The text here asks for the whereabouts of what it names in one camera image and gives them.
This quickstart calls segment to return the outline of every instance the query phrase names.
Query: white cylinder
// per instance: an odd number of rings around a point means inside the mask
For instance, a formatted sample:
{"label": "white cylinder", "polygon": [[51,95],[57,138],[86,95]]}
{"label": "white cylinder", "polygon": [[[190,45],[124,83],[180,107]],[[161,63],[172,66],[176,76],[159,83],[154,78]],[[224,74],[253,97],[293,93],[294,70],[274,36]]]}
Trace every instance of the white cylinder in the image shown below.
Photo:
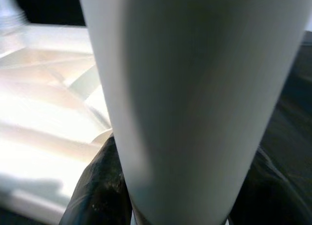
{"label": "white cylinder", "polygon": [[81,0],[133,203],[153,225],[220,225],[312,0]]}

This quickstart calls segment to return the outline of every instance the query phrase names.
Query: white cardboard tube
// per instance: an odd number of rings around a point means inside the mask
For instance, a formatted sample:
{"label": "white cardboard tube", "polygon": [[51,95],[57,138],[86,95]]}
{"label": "white cardboard tube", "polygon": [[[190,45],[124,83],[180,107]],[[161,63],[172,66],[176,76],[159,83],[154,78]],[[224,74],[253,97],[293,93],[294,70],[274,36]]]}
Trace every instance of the white cardboard tube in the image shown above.
{"label": "white cardboard tube", "polygon": [[220,225],[312,0],[81,0],[132,200],[153,225]]}

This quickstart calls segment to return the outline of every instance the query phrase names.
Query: white tube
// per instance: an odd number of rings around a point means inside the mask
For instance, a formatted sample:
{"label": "white tube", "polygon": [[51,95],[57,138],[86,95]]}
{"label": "white tube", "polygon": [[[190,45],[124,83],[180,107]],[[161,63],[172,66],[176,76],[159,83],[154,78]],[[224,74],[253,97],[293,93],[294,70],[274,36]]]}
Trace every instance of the white tube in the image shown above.
{"label": "white tube", "polygon": [[134,204],[153,225],[220,225],[312,0],[81,2]]}

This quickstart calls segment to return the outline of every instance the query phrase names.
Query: white surface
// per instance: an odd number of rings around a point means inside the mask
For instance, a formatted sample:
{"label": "white surface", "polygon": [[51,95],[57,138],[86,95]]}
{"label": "white surface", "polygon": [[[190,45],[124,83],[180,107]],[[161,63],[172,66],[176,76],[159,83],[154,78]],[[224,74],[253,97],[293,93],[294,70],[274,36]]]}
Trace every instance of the white surface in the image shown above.
{"label": "white surface", "polygon": [[95,63],[88,32],[30,25],[22,38],[0,40],[0,55],[7,55],[0,58],[0,204],[56,225],[111,133],[100,84],[88,87],[83,79]]}

